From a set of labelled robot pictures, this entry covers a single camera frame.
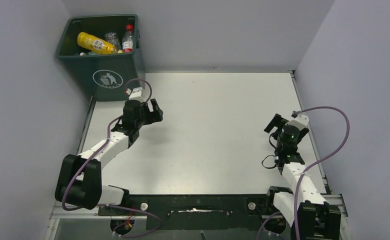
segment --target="clear plastic bottle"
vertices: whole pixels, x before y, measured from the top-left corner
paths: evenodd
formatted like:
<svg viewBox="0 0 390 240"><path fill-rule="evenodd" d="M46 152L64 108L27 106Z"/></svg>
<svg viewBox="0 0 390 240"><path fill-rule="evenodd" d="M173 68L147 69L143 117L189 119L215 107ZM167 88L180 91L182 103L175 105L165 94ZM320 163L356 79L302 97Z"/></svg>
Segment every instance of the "clear plastic bottle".
<svg viewBox="0 0 390 240"><path fill-rule="evenodd" d="M77 36L77 44L99 54L116 54L119 51L113 44L86 32L81 32Z"/></svg>
<svg viewBox="0 0 390 240"><path fill-rule="evenodd" d="M134 27L132 24L126 26L126 32L123 36L123 53L130 53L133 49L133 30Z"/></svg>
<svg viewBox="0 0 390 240"><path fill-rule="evenodd" d="M97 53L96 51L90 51L87 53L87 55L101 55L101 54Z"/></svg>
<svg viewBox="0 0 390 240"><path fill-rule="evenodd" d="M109 32L104 35L105 41L109 42L110 44L114 45L118 50L122 49L122 45L120 44L119 36L116 32Z"/></svg>

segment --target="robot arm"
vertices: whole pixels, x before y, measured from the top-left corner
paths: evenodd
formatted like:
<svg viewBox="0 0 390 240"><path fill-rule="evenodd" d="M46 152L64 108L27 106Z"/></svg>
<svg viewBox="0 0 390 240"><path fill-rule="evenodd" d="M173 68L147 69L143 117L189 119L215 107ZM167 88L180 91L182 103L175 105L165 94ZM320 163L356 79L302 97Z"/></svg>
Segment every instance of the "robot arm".
<svg viewBox="0 0 390 240"><path fill-rule="evenodd" d="M152 109L143 102L142 88L133 89L129 100L123 107L123 115L111 130L110 138L104 138L98 144L79 155L67 155L62 161L55 199L62 201L67 186L78 169L89 157L103 146L108 145L85 166L84 174L77 177L71 186L66 203L85 209L93 209L97 205L127 205L129 191L110 185L102 185L102 169L119 153L130 148L139 137L139 130L163 120L163 111L155 99L151 99Z"/></svg>
<svg viewBox="0 0 390 240"><path fill-rule="evenodd" d="M294 227L294 192L300 176L306 169L305 163L298 153L298 143L309 132L309 118L304 114L293 114L293 120L288 121L276 114L264 130L267 133L277 127L271 136L277 141L275 163L280 174L289 183L287 187L271 186L267 192L267 205L278 209L289 225L291 236L295 239ZM338 240L341 224L341 212L335 205L327 203L319 193L308 175L302 178L298 190L298 225L300 239Z"/></svg>

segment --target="white table surface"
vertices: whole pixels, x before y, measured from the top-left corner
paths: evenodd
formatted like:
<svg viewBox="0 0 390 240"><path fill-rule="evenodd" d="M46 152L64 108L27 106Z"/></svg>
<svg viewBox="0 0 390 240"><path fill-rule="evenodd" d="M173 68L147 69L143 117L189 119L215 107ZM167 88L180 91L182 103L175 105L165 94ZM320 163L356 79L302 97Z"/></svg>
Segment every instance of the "white table surface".
<svg viewBox="0 0 390 240"><path fill-rule="evenodd" d="M164 120L142 127L135 144L103 169L102 184L131 194L265 194L289 186L277 168L261 166L274 153L264 128L276 113L290 119L301 109L289 73L148 73L146 80ZM106 136L123 106L96 103L84 151ZM308 135L298 151L307 165L316 161ZM325 193L319 168L309 174Z"/></svg>

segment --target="green trash bin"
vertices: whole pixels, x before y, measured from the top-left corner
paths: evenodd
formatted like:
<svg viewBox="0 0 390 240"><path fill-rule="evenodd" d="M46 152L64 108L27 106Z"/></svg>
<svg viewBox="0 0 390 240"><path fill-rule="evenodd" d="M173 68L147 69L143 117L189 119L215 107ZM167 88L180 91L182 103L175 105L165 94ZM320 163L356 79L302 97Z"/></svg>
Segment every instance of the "green trash bin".
<svg viewBox="0 0 390 240"><path fill-rule="evenodd" d="M106 33L114 32L121 42L128 24L134 26L131 52L79 56L81 52L90 52L77 44L80 32L101 39ZM67 22L55 55L72 78L96 101L127 100L126 82L134 78L145 79L139 38L138 16L135 14L74 17ZM129 88L141 86L142 82L135 81Z"/></svg>

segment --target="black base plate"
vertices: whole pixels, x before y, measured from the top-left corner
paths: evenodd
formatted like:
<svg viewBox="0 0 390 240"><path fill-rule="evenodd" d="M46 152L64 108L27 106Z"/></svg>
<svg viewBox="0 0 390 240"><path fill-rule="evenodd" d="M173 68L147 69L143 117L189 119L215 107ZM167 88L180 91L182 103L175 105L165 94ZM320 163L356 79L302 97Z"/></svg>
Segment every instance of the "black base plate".
<svg viewBox="0 0 390 240"><path fill-rule="evenodd" d="M148 212L163 220L162 230L225 230L245 228L258 230L260 215L270 215L277 210L266 207L266 194L238 195L130 195L132 205L140 209L148 204ZM256 204L249 210L248 203ZM129 213L116 208L100 207L99 216L127 216ZM147 218L146 229L158 225L157 220Z"/></svg>

